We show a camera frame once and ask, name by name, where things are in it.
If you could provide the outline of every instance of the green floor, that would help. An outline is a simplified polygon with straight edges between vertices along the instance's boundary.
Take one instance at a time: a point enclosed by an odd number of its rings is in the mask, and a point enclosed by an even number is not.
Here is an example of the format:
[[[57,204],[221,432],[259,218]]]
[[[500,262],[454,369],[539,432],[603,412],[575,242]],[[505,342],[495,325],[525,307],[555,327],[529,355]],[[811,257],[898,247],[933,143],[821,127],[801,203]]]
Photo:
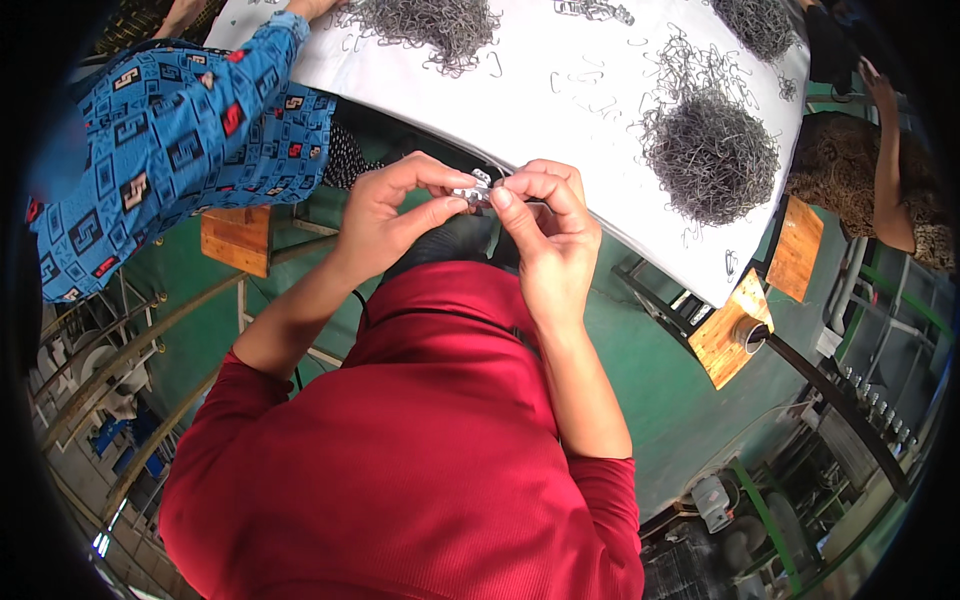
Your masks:
[[[403,136],[378,117],[362,113],[354,118],[362,120],[356,129],[375,132],[359,135],[368,158],[382,156],[390,143]],[[423,141],[420,146],[458,168],[470,166],[461,164],[463,156],[440,146]],[[337,226],[346,196],[337,190],[319,189],[306,203],[309,219]],[[423,193],[415,192],[408,203],[423,198]],[[779,336],[811,359],[819,358],[814,349],[822,328],[823,306],[846,248],[836,218],[819,214],[825,223],[824,237],[806,302],[797,303],[777,290],[769,294]],[[167,292],[169,301],[158,310],[161,316],[231,272],[229,267],[200,254],[199,229],[199,219],[181,224],[167,232],[161,247],[145,248],[126,267],[128,279],[140,289]],[[277,234],[275,246],[281,248],[310,237],[305,231],[286,229]],[[623,283],[611,274],[611,267],[628,255],[633,253],[610,236],[604,237],[586,320],[633,435],[636,496],[643,520],[681,494],[690,478],[719,450],[726,453],[746,446],[744,458],[749,464],[751,456],[757,456],[775,437],[769,427],[753,427],[736,444],[724,446],[761,413],[793,400],[803,382],[772,350],[762,348],[733,381],[722,391],[715,391],[700,364],[640,309]],[[317,253],[276,267],[268,279],[252,278],[249,310],[256,314],[321,257]],[[360,291],[368,297],[375,285],[375,280],[368,281]],[[321,334],[318,345],[346,355],[359,316],[359,303],[348,298]],[[219,363],[236,335],[233,290],[171,328],[162,339],[166,352],[148,363],[154,381],[151,402],[157,411],[163,414],[176,405]],[[300,370],[304,384],[323,372],[309,357]],[[773,423],[776,416],[770,415],[764,422]]]

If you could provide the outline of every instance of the wooden seat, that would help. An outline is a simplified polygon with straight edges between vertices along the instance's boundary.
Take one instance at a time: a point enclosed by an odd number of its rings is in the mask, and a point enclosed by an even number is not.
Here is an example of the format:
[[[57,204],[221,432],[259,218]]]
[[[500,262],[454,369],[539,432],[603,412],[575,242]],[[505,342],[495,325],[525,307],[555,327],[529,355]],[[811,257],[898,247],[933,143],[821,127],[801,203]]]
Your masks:
[[[767,270],[767,283],[793,300],[803,302],[823,234],[824,222],[817,213],[804,201],[790,196],[780,240]]]
[[[200,222],[200,252],[251,275],[267,277],[272,213],[270,206],[208,210]]]
[[[733,338],[733,328],[745,315],[763,321],[773,333],[774,320],[767,307],[763,286],[753,269],[740,280],[727,303],[713,311],[687,338],[693,354],[717,390],[727,385],[751,358]]]

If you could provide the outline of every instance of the blue patterned shirt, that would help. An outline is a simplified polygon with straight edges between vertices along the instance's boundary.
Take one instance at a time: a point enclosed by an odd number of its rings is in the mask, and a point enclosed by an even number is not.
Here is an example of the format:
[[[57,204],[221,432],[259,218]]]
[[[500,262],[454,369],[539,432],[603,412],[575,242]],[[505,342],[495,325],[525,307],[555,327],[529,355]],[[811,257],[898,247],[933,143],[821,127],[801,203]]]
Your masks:
[[[277,12],[235,52],[155,48],[99,77],[79,102],[80,183],[28,210],[46,301],[103,289],[140,247],[208,208],[310,195],[336,98],[289,81],[309,35],[303,17]]]

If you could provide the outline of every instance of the red shirt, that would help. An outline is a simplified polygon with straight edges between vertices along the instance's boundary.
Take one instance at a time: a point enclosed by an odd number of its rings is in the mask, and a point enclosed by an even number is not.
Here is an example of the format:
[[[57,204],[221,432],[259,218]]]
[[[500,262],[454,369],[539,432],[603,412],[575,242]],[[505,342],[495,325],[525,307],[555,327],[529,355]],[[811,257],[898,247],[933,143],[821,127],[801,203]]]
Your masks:
[[[160,533],[207,598],[640,598],[633,459],[564,455],[517,278],[418,267],[344,366],[232,353],[180,440]]]

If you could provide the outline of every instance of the metal clip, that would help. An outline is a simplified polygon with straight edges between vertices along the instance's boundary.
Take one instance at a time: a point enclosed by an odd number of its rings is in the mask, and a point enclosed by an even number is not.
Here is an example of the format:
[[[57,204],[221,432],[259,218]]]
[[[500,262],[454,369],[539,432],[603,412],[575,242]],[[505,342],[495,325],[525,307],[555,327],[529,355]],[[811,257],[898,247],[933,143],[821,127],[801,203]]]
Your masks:
[[[616,19],[628,27],[636,21],[622,4],[614,8],[604,0],[554,0],[553,11],[568,16],[582,15],[590,21]]]
[[[463,198],[468,206],[490,207],[490,186],[492,179],[480,169],[473,169],[471,175],[476,177],[477,184],[473,187],[458,187],[450,192],[451,196]]]

